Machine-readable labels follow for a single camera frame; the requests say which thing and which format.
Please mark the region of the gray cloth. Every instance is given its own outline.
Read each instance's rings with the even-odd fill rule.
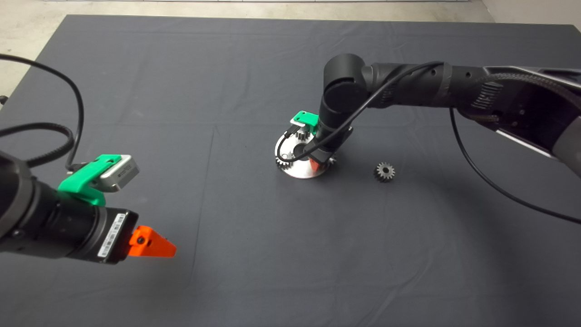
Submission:
[[[446,109],[370,109],[336,169],[297,180],[274,144],[316,112],[322,70],[367,63],[581,67],[572,26],[68,16],[39,60],[87,111],[76,161],[132,154],[111,207],[178,247],[116,266],[1,254],[2,326],[578,326],[581,227],[524,208],[466,164]],[[29,71],[0,127],[76,122],[67,85]],[[567,168],[460,119],[474,160],[507,190],[581,215]],[[21,158],[62,142],[0,140]],[[391,184],[372,177],[392,163]],[[34,169],[56,187],[64,159]]]

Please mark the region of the green bracket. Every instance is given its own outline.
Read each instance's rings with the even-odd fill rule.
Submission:
[[[93,189],[91,183],[119,160],[121,160],[119,154],[102,154],[62,181],[58,190],[70,193],[73,197],[92,205],[102,207],[105,205],[105,196],[101,191]]]
[[[311,134],[317,134],[317,123],[319,122],[319,115],[315,115],[314,113],[306,112],[306,111],[299,111],[294,117],[293,120],[298,123],[305,124],[309,127],[309,131]]]

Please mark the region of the concrete floor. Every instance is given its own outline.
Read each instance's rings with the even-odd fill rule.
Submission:
[[[36,58],[67,14],[424,22],[494,22],[470,2],[45,2],[0,0],[0,53]],[[0,63],[0,94],[10,95],[28,67]]]

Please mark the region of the screw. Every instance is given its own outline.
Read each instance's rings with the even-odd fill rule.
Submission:
[[[12,237],[14,237],[15,239],[21,239],[22,237],[24,237],[24,231],[21,229],[15,229],[12,232]]]

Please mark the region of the gear teeth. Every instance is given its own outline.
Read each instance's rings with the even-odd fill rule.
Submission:
[[[307,131],[304,131],[304,130],[298,130],[298,131],[295,133],[295,136],[296,136],[296,138],[298,138],[298,139],[299,139],[299,140],[301,140],[301,141],[306,141],[306,140],[307,140],[307,138],[308,138],[310,135],[309,135],[309,132],[307,132]]]
[[[395,168],[387,162],[381,162],[373,170],[375,179],[381,183],[391,182],[396,175]]]
[[[285,159],[292,159],[295,156],[293,156],[292,154],[281,154],[281,156]],[[281,161],[280,159],[278,159],[277,157],[274,158],[276,163],[277,163],[277,167],[279,167],[281,170],[286,170],[289,169],[292,166],[292,162],[285,162],[285,161]]]

